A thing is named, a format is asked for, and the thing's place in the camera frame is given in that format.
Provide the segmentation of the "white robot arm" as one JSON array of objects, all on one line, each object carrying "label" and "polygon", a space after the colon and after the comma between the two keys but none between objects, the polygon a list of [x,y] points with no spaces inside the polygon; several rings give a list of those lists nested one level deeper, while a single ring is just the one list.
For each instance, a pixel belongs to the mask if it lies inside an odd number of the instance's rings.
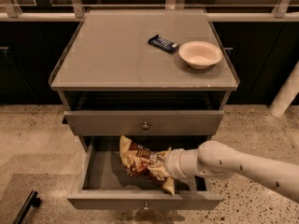
[{"label": "white robot arm", "polygon": [[154,165],[157,176],[228,178],[242,175],[299,203],[299,166],[250,155],[218,141],[205,141],[196,149],[173,149]]}]

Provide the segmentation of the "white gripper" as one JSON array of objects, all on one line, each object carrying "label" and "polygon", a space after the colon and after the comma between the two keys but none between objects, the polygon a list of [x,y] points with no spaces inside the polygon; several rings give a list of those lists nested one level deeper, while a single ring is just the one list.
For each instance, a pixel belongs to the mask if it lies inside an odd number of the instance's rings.
[{"label": "white gripper", "polygon": [[149,178],[154,181],[165,181],[169,174],[175,179],[187,178],[199,173],[198,150],[183,148],[158,151],[159,161],[164,161],[163,166],[149,166]]}]

